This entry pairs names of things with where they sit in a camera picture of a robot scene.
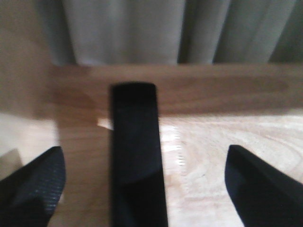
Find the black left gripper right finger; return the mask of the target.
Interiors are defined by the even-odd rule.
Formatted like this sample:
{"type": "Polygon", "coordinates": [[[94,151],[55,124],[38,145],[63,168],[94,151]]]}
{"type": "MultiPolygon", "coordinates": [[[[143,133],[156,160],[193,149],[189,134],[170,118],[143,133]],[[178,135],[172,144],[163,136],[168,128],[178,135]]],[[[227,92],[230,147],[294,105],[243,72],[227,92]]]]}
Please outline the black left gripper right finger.
{"type": "Polygon", "coordinates": [[[246,227],[301,227],[303,185],[240,145],[228,149],[225,185],[246,227]]]}

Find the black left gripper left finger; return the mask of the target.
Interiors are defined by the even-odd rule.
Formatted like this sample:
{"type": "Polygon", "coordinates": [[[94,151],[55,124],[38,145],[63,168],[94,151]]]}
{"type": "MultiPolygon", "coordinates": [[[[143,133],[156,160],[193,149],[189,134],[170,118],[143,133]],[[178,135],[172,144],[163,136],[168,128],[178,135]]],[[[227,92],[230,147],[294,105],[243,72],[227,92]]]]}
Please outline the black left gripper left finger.
{"type": "Polygon", "coordinates": [[[2,227],[46,227],[66,182],[61,147],[52,147],[0,182],[2,227]]]}

